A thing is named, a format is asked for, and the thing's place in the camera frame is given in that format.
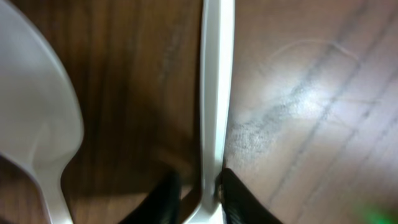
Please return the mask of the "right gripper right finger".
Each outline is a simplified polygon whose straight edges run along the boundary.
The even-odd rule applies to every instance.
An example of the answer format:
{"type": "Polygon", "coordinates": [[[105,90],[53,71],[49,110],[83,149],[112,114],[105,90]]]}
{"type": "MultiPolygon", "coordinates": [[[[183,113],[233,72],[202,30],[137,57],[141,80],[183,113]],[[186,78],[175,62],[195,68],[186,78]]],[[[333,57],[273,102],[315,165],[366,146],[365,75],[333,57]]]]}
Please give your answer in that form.
{"type": "Polygon", "coordinates": [[[219,198],[227,224],[282,224],[229,168],[219,176],[219,198]]]}

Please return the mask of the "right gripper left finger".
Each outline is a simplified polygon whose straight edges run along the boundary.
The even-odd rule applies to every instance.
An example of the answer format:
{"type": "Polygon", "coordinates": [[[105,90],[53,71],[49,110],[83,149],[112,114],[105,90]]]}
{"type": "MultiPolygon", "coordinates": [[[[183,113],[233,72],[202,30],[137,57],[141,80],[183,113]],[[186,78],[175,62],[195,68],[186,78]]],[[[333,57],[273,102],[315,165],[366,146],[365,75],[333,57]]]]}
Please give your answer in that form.
{"type": "Polygon", "coordinates": [[[144,201],[120,224],[178,223],[182,183],[177,172],[168,173],[144,201]]]}

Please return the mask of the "white plastic spoon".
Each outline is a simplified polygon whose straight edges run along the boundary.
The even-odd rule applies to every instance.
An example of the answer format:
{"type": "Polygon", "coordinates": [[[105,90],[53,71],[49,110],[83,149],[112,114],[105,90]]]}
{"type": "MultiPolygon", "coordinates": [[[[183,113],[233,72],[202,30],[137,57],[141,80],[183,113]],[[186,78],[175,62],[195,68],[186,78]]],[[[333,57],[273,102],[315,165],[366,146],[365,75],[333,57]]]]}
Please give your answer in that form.
{"type": "Polygon", "coordinates": [[[37,185],[50,223],[72,223],[61,188],[83,118],[53,48],[17,7],[1,1],[1,155],[37,185]]]}
{"type": "Polygon", "coordinates": [[[185,223],[222,223],[223,169],[234,51],[234,0],[204,0],[200,44],[201,196],[185,223]]]}

